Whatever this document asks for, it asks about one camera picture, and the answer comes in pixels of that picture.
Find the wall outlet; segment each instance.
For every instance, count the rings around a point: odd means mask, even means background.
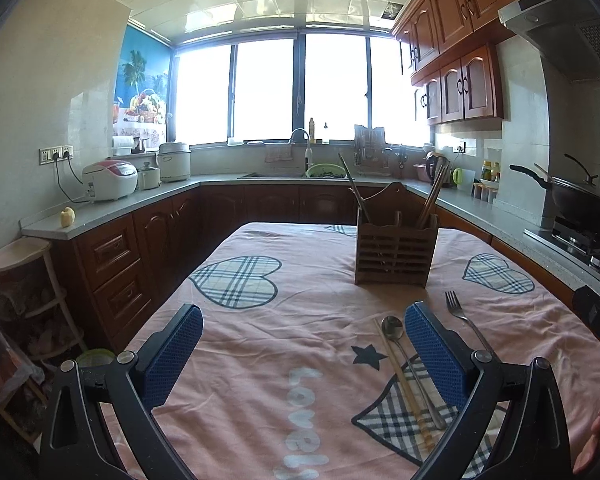
[[[69,152],[69,158],[74,158],[74,146],[67,144],[65,146],[52,146],[51,148],[40,148],[40,166],[43,164],[52,164],[54,162],[54,153],[58,154],[58,162],[62,162],[64,152]]]

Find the spoon handle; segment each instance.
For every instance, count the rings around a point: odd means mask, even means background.
[[[394,341],[394,343],[400,349],[400,352],[402,352],[402,356],[404,357],[405,361],[407,361],[407,365],[409,366],[411,375],[413,375],[413,378],[416,379],[416,384],[418,385],[420,394],[422,395],[422,398],[424,399],[424,402],[427,405],[427,409],[429,410],[429,413],[431,414],[431,420],[433,421],[433,425],[436,428],[438,428],[439,430],[446,430],[446,420],[442,417],[442,415],[440,415],[440,412],[433,404],[431,397],[429,397],[429,394],[424,389],[424,385],[420,382],[420,378],[416,374],[416,370],[413,369],[413,366],[411,365],[411,361],[410,361],[409,357],[407,356],[407,353],[404,351],[404,348],[402,348],[402,345],[400,344],[399,341]]]

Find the star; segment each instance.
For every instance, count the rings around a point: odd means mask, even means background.
[[[351,349],[356,353],[356,358],[353,359],[353,364],[355,365],[369,365],[379,371],[380,360],[386,359],[386,355],[376,352],[373,345],[369,345],[366,348],[352,346]]]

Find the utensil holder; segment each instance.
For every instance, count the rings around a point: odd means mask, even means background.
[[[354,282],[426,286],[438,238],[438,216],[429,215],[426,227],[416,229],[413,225],[422,204],[399,182],[365,199],[365,205],[375,222],[388,225],[365,222],[358,210]],[[407,225],[390,224],[396,211],[401,211]]]

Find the fork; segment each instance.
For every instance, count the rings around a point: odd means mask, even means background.
[[[469,325],[469,327],[471,327],[471,330],[474,331],[475,335],[478,336],[478,339],[480,340],[480,343],[482,343],[482,346],[484,346],[484,349],[487,350],[494,358],[497,359],[498,355],[493,350],[493,348],[491,347],[489,342],[484,338],[484,336],[482,335],[482,332],[480,332],[480,330],[474,324],[474,322],[471,321],[464,313],[464,310],[462,310],[462,307],[460,306],[460,302],[458,301],[458,297],[456,296],[456,293],[453,290],[449,291],[449,292],[445,292],[445,299],[446,299],[446,308],[449,310],[449,314],[457,317],[458,319],[462,319],[462,321],[467,323],[467,325]]]

